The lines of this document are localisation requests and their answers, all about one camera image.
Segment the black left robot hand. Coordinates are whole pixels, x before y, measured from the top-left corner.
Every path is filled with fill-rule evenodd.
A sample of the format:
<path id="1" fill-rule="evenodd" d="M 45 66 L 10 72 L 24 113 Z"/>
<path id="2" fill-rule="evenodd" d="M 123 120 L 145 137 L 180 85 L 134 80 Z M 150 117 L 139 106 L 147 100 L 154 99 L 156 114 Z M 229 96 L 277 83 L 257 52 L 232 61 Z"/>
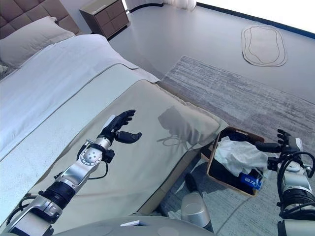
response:
<path id="1" fill-rule="evenodd" d="M 98 135 L 98 138 L 106 138 L 110 141 L 110 143 L 113 143 L 114 140 L 124 144 L 132 144 L 137 142 L 142 136 L 141 132 L 133 134 L 120 131 L 122 126 L 128 125 L 134 114 L 135 110 L 128 110 L 122 112 L 118 116 L 114 116 L 114 118 L 102 129 Z"/>

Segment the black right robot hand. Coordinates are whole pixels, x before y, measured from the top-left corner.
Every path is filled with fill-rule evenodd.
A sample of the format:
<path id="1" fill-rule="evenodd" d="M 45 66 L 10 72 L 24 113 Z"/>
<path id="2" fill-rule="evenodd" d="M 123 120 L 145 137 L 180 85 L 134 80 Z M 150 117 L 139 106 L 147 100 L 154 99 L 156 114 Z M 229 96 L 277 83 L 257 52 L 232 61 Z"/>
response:
<path id="1" fill-rule="evenodd" d="M 268 153 L 291 153 L 303 150 L 300 138 L 295 138 L 282 129 L 278 129 L 277 132 L 277 143 L 255 142 L 254 145 L 259 151 Z"/>

